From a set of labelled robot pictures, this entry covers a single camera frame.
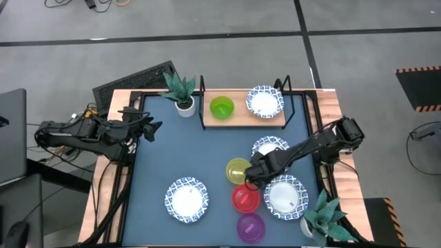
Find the concrete floor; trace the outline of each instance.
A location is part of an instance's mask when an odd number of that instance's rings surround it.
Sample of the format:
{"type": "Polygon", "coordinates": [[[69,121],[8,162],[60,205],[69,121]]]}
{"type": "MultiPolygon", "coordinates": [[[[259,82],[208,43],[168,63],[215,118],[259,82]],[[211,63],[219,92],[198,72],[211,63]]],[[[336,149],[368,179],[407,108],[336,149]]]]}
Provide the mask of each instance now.
{"type": "MultiPolygon", "coordinates": [[[[301,5],[308,30],[421,28],[441,23],[439,1],[308,0],[301,5]]],[[[6,41],[298,30],[291,0],[132,0],[125,7],[112,5],[105,14],[89,11],[83,1],[47,9],[43,1],[9,0],[0,12],[0,46],[6,41]]],[[[410,167],[405,141],[414,127],[439,120],[440,115],[415,113],[394,70],[441,65],[440,32],[310,39],[322,86],[337,89],[343,113],[356,118],[367,136],[354,153],[364,196],[392,200],[409,246],[439,247],[441,180],[410,167]]],[[[94,100],[92,88],[169,59],[180,75],[203,74],[207,87],[251,87],[286,74],[297,88],[314,87],[302,37],[261,37],[3,46],[0,92],[18,87],[28,91],[30,123],[64,121],[94,100]]],[[[34,144],[32,131],[30,127],[29,145],[34,144]]],[[[431,139],[411,143],[415,164],[440,173],[437,147],[431,139]]],[[[93,160],[93,155],[85,154],[76,164],[93,160]]],[[[72,171],[66,165],[60,169],[72,171]]],[[[45,187],[44,194],[51,190],[54,185],[45,187]]],[[[57,197],[44,206],[45,234],[51,233],[45,237],[46,247],[76,242],[87,196],[62,191],[57,197]]]]}

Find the wooden tray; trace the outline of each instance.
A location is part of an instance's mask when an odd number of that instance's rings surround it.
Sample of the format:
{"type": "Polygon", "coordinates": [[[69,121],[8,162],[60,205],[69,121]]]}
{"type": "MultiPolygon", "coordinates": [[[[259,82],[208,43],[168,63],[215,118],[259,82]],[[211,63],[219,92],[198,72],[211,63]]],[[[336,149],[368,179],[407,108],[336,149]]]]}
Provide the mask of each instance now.
{"type": "Polygon", "coordinates": [[[251,113],[245,102],[249,90],[204,92],[203,121],[206,127],[283,127],[285,113],[281,111],[274,118],[260,118],[251,113]],[[209,104],[218,96],[233,100],[234,112],[227,120],[218,120],[209,110],[209,104]]]}

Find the white plate with blue pattern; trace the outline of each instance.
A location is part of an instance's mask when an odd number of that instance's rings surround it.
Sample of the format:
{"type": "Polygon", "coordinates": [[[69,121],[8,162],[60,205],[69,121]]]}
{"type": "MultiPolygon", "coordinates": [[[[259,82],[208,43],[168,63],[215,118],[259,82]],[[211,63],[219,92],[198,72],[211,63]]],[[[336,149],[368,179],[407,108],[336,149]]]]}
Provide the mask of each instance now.
{"type": "Polygon", "coordinates": [[[207,211],[207,188],[196,178],[180,178],[168,188],[164,204],[169,215],[184,223],[193,223],[207,211]]]}
{"type": "Polygon", "coordinates": [[[265,136],[258,139],[254,143],[251,156],[253,156],[256,152],[260,152],[262,155],[266,155],[269,152],[274,151],[276,148],[283,150],[288,149],[288,142],[279,137],[265,136]]]}
{"type": "Polygon", "coordinates": [[[252,88],[248,92],[246,102],[248,110],[261,118],[275,117],[285,105],[282,94],[268,85],[252,88]]]}
{"type": "Polygon", "coordinates": [[[308,208],[308,193],[292,175],[280,175],[267,185],[263,200],[268,210],[282,220],[295,220],[308,208]]]}

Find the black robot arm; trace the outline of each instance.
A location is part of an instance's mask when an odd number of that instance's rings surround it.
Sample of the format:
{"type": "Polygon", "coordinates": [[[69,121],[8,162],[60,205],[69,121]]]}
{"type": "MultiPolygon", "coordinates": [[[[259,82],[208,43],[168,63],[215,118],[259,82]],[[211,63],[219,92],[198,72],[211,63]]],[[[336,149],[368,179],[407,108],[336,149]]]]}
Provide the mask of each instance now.
{"type": "Polygon", "coordinates": [[[353,118],[343,117],[328,124],[303,141],[286,150],[275,149],[266,155],[256,152],[251,159],[251,167],[245,170],[246,179],[262,188],[291,164],[313,152],[319,152],[323,163],[336,163],[341,149],[356,149],[365,135],[353,118]]]}
{"type": "Polygon", "coordinates": [[[154,141],[154,133],[162,122],[152,123],[150,113],[141,113],[133,107],[124,107],[119,112],[123,113],[122,121],[107,121],[90,109],[72,123],[44,121],[35,132],[35,141],[45,149],[65,145],[104,155],[124,165],[133,141],[142,134],[148,141],[154,141]]]}

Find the red cup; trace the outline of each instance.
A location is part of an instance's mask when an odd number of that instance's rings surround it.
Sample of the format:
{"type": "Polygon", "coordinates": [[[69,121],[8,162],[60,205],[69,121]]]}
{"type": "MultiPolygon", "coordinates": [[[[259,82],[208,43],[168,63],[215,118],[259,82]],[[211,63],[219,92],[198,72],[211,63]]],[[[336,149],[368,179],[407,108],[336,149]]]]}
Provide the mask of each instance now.
{"type": "MultiPolygon", "coordinates": [[[[248,188],[256,189],[254,185],[247,184],[248,188]]],[[[232,194],[233,206],[242,213],[251,213],[256,210],[260,203],[260,193],[258,190],[250,190],[241,184],[234,188],[232,194]]]]}

